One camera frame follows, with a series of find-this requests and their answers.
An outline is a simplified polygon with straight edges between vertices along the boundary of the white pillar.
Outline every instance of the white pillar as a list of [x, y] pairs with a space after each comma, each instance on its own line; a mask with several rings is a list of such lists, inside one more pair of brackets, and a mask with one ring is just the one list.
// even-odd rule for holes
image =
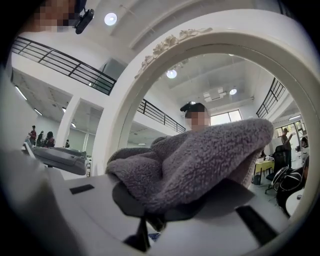
[[70, 100], [64, 115], [62, 117], [58, 134], [56, 135], [55, 146], [56, 147], [64, 147], [68, 138], [68, 134], [70, 131], [70, 125], [72, 123], [72, 119], [77, 111], [78, 105], [80, 103], [79, 96], [73, 96]]
[[89, 138], [89, 133], [86, 133], [84, 137], [82, 152], [86, 151], [87, 149], [88, 138]]

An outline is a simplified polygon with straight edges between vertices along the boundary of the yellow table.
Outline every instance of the yellow table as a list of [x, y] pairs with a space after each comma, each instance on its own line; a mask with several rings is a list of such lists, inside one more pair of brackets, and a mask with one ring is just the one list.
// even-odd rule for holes
[[255, 163], [255, 170], [253, 175], [256, 173], [264, 172], [266, 170], [274, 169], [275, 168], [275, 162], [274, 161], [263, 161], [263, 162], [256, 162]]

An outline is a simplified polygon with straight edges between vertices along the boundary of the staircase railing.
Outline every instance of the staircase railing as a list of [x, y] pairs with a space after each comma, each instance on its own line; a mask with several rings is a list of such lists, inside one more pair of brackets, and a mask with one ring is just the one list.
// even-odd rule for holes
[[115, 83], [112, 77], [59, 50], [24, 37], [17, 37], [12, 52], [42, 64], [61, 74], [110, 95]]
[[143, 99], [141, 101], [139, 108], [138, 108], [138, 112], [140, 112], [140, 113], [146, 115], [147, 117], [159, 122], [160, 124], [163, 124], [166, 127], [169, 127], [170, 129], [176, 131], [179, 134], [184, 133], [186, 131], [186, 128], [184, 128], [182, 125], [177, 123], [174, 119], [172, 119], [166, 113], [161, 111], [159, 108], [152, 105], [146, 99]]
[[274, 108], [281, 96], [284, 94], [285, 90], [286, 88], [282, 85], [282, 83], [274, 78], [264, 101], [256, 112], [258, 118], [264, 118], [269, 114], [269, 112]]

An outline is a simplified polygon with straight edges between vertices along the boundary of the black chair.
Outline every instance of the black chair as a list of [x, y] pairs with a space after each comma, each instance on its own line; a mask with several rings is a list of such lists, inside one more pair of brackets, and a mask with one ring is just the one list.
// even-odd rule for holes
[[[286, 167], [286, 154], [285, 154], [285, 147], [283, 145], [277, 146], [275, 148], [275, 152], [273, 153], [272, 157], [274, 158], [274, 169], [273, 173], [270, 173], [267, 175], [265, 178], [269, 181], [273, 181], [275, 175], [277, 172], [282, 168]], [[269, 184], [268, 188], [265, 190], [265, 194], [267, 193], [268, 190], [271, 190], [272, 186]]]

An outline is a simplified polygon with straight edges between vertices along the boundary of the white table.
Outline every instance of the white table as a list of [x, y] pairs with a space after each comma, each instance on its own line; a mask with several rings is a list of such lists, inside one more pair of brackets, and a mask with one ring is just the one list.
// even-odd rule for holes
[[298, 204], [300, 203], [302, 197], [299, 199], [297, 199], [297, 196], [298, 195], [303, 195], [304, 194], [304, 191], [305, 189], [301, 189], [297, 192], [294, 192], [292, 195], [290, 195], [288, 197], [288, 199], [286, 200], [286, 203], [285, 203], [285, 208], [286, 208], [286, 211], [288, 212], [288, 214], [290, 216], [292, 216], [292, 214], [294, 214], [296, 208], [298, 207]]

